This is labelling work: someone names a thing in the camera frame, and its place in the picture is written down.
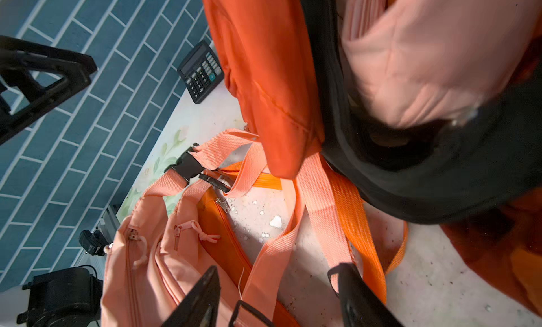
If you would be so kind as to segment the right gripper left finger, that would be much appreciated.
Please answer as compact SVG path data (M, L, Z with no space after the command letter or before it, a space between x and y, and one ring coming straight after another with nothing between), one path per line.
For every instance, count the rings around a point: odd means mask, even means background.
M162 327L216 326L220 291L217 267L211 266L162 324Z

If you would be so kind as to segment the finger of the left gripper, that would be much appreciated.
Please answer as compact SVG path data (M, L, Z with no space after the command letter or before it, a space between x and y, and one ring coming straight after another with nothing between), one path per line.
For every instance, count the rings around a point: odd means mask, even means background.
M17 88L28 101L13 111L1 99L1 143L90 86L97 66L91 56L1 37L1 93Z

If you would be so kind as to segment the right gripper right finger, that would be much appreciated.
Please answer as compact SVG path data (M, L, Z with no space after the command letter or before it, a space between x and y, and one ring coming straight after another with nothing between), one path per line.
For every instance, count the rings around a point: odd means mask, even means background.
M403 327L404 325L364 283L352 263L341 263L327 272L330 283L337 281L342 320L347 327Z

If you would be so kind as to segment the large pink sling bag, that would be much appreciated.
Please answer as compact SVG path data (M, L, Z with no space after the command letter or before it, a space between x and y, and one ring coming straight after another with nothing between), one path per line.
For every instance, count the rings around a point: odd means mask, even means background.
M201 243L217 244L221 236L201 228L197 205L210 187L216 190L220 186L223 162L242 146L248 151L225 197L243 197L266 173L267 161L258 137L236 129L188 149L145 190L107 248L103 326L162 326L211 266L217 267L219 279L226 280L226 273ZM220 283L216 326L275 325L272 318L279 285L296 244L293 214L309 216L330 266L351 260L321 155L306 158L295 180L278 179L289 222L252 262L245 289L237 286L240 299L228 293L234 290L229 280L226 294Z

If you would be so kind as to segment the black sling bag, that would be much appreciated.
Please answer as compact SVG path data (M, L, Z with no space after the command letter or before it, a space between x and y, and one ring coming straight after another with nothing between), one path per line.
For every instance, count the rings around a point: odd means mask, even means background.
M347 99L335 0L301 0L323 116L325 160L354 194L420 224L458 221L541 186L541 69L483 106L466 125L383 147Z

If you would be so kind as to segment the dark red-orange bag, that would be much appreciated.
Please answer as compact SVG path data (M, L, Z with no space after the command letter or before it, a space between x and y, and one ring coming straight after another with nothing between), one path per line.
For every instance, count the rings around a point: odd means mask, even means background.
M300 0L202 0L224 71L271 173L294 179L325 139Z

